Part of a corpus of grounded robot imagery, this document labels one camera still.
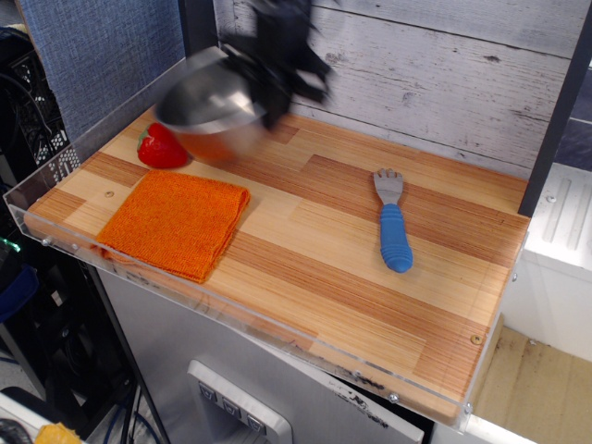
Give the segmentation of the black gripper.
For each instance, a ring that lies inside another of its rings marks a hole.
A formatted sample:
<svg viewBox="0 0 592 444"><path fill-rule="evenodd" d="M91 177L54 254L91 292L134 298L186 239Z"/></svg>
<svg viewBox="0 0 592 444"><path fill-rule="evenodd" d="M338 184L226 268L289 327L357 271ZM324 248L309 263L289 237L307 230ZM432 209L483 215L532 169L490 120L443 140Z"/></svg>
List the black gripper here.
<svg viewBox="0 0 592 444"><path fill-rule="evenodd" d="M312 23L310 1L253 1L254 35L226 34L222 42L244 54L256 66L262 81L281 89L263 86L253 71L239 61L228 59L235 92L231 103L252 116L264 116L263 124L272 130L289 112L291 96L300 95L322 103L328 96L327 76L331 67L308 43Z"/></svg>

